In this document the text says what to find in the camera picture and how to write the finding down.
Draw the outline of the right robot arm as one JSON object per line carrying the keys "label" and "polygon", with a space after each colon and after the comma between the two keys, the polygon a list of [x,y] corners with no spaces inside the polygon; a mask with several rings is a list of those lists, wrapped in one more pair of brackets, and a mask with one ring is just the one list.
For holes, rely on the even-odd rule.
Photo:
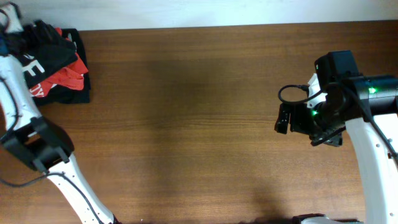
{"label": "right robot arm", "polygon": [[280,98],[275,131],[309,137],[312,146],[339,147],[347,132],[363,186],[365,223],[397,223],[397,77],[367,77],[349,50],[328,52],[297,85],[307,98]]}

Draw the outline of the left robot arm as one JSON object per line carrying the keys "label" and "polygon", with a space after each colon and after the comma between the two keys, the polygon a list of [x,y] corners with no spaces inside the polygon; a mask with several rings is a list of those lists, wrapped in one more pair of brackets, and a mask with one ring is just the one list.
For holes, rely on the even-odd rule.
{"label": "left robot arm", "polygon": [[41,20],[21,23],[17,4],[1,4],[1,144],[61,191],[82,223],[116,223],[80,171],[69,135],[44,117],[51,102],[86,103],[91,88],[86,53],[76,29]]}

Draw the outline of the dark green t-shirt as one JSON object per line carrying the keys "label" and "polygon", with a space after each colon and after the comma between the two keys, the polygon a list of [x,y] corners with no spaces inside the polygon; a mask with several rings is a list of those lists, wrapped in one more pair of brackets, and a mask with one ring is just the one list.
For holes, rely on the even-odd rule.
{"label": "dark green t-shirt", "polygon": [[62,37],[51,25],[35,21],[22,28],[22,32],[14,35],[13,41],[18,49],[15,57],[22,64],[29,88],[77,60],[75,44]]}

